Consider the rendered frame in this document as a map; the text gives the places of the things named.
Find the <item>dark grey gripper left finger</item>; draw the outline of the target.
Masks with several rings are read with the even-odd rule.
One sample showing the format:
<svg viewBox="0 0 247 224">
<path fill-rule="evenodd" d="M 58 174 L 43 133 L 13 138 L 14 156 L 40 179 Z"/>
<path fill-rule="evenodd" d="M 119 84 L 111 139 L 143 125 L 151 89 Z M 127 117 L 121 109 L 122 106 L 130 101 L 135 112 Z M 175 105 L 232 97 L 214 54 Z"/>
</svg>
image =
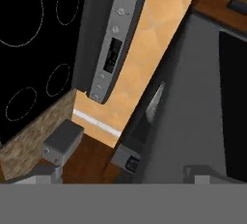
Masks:
<svg viewBox="0 0 247 224">
<path fill-rule="evenodd" d="M 8 180 L 8 184 L 54 184 L 62 183 L 63 168 L 56 165 L 38 165 L 24 176 Z"/>
</svg>

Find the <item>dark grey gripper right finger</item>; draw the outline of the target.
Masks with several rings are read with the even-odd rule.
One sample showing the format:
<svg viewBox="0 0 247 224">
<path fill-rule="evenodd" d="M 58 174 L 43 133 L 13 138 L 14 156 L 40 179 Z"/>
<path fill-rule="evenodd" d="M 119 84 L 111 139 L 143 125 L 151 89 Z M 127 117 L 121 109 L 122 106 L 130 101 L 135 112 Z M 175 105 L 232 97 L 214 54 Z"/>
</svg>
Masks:
<svg viewBox="0 0 247 224">
<path fill-rule="evenodd" d="M 183 167 L 183 182 L 194 184 L 242 184 L 242 181 L 223 176 L 206 165 L 186 165 Z"/>
</svg>

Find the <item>dark grey microwave door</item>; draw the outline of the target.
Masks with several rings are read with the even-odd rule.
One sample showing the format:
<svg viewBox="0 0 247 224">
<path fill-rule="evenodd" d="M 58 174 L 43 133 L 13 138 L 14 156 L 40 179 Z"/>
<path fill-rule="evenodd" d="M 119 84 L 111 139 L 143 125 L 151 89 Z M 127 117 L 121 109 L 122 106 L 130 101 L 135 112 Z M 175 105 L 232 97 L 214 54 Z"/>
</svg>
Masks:
<svg viewBox="0 0 247 224">
<path fill-rule="evenodd" d="M 115 148 L 111 162 L 119 166 L 130 174 L 134 174 L 139 165 L 142 151 L 148 139 L 151 128 L 157 117 L 158 106 L 155 112 L 155 118 L 150 124 L 146 117 L 148 106 L 141 112 L 138 121 L 133 125 L 128 125 L 125 135 Z"/>
</svg>

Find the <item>small grey box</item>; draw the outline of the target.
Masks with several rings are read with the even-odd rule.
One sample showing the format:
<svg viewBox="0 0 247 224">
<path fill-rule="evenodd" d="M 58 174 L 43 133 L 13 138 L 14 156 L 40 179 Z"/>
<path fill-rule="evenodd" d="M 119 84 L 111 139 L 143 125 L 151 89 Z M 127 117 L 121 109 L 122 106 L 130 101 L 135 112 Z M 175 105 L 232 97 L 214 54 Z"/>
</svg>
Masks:
<svg viewBox="0 0 247 224">
<path fill-rule="evenodd" d="M 41 155 L 55 165 L 64 166 L 78 147 L 84 127 L 65 119 L 43 142 Z"/>
</svg>

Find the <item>black hob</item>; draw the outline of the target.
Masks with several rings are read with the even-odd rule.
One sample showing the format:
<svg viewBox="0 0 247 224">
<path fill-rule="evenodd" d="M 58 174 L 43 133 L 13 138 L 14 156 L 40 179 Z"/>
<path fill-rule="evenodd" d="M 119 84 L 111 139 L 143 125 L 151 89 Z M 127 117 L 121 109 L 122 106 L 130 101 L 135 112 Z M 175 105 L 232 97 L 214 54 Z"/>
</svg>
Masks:
<svg viewBox="0 0 247 224">
<path fill-rule="evenodd" d="M 71 89 L 84 0 L 0 0 L 0 148 Z"/>
</svg>

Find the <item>grey stove with control panel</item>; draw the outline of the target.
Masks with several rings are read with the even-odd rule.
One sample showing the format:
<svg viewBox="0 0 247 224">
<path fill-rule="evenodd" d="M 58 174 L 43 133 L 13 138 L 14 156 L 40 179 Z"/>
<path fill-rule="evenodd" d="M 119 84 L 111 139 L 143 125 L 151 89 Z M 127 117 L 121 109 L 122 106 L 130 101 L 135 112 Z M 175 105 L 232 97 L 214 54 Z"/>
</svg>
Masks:
<svg viewBox="0 0 247 224">
<path fill-rule="evenodd" d="M 72 87 L 105 103 L 119 78 L 145 0 L 85 0 Z M 124 8 L 119 16 L 116 9 Z M 113 33 L 118 26 L 119 33 Z"/>
</svg>

